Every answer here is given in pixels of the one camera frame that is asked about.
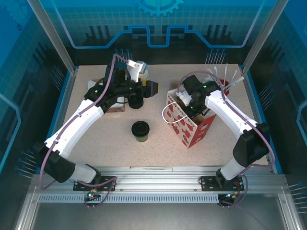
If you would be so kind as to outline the aluminium frame post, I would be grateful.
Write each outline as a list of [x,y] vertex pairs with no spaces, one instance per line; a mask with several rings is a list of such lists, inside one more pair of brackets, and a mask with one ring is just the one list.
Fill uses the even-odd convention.
[[253,44],[251,50],[249,51],[243,65],[242,65],[242,74],[246,75],[249,71],[251,65],[255,61],[257,55],[262,49],[265,41],[268,36],[271,34],[275,24],[277,23],[279,17],[281,16],[284,8],[286,7],[289,0],[276,0],[275,5],[273,6],[267,20],[265,21],[260,33],[258,34],[255,43]]
[[57,33],[56,28],[50,20],[42,3],[40,2],[40,0],[27,0],[27,2],[33,10],[37,19],[39,20],[41,26],[43,27],[52,45],[57,51],[63,64],[65,65],[70,74],[74,74],[76,71],[75,65],[70,58],[69,53],[67,52],[59,34]]

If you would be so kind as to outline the stack of black cup lids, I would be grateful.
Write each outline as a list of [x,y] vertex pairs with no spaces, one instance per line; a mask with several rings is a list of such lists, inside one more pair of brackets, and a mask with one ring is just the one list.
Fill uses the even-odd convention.
[[143,98],[133,95],[128,99],[128,105],[132,109],[140,109],[143,106],[144,100]]

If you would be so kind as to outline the brown cardboard napkin box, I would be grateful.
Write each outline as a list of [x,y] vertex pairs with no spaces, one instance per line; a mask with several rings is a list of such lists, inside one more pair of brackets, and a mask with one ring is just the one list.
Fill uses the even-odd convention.
[[117,99],[117,103],[115,103],[114,105],[112,105],[107,113],[116,113],[116,112],[124,112],[125,111],[125,98],[124,97],[119,97]]

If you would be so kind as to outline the single black cup lid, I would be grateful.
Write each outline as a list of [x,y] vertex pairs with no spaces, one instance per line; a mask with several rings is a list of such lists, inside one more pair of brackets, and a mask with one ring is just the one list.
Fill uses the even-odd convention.
[[145,121],[137,121],[132,125],[131,131],[136,138],[142,138],[149,134],[150,127]]

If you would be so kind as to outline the white red-printed paper bag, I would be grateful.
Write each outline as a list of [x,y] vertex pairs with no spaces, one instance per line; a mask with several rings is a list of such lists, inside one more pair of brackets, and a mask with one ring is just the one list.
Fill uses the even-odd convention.
[[216,118],[216,114],[209,111],[205,115],[199,114],[193,118],[191,115],[187,115],[184,109],[183,102],[176,96],[176,89],[168,91],[166,106],[162,110],[162,118],[189,149],[204,139]]

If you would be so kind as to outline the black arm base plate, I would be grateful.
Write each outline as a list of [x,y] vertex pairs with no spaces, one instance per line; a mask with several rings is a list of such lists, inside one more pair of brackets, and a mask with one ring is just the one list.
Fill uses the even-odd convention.
[[203,192],[227,192],[227,191],[244,191],[243,179],[235,177],[232,180],[218,181],[216,176],[201,176],[198,180]]
[[115,191],[114,176],[100,176],[94,178],[90,183],[90,186],[84,185],[80,182],[74,182],[73,191],[76,192],[89,192],[92,189],[96,189],[98,192],[107,192],[109,189]]

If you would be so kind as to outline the aluminium mounting rail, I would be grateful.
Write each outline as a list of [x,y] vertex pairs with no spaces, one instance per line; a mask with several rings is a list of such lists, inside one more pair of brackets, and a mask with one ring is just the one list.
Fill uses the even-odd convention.
[[[201,176],[214,176],[219,167],[100,167],[102,175],[116,176],[117,194],[187,194],[200,193]],[[249,194],[288,192],[283,174],[269,168],[252,167],[245,173],[244,187]]]

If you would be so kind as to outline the aluminium frame rail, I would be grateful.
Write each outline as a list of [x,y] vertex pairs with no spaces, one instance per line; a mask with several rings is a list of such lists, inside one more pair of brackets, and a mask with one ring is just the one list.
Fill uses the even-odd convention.
[[38,199],[39,194],[36,191],[36,186],[33,189],[29,189],[14,230],[32,229],[32,223],[38,206]]
[[295,207],[290,192],[281,187],[278,193],[278,200],[281,206],[285,227],[287,230],[304,230],[305,225],[300,220],[299,213]]

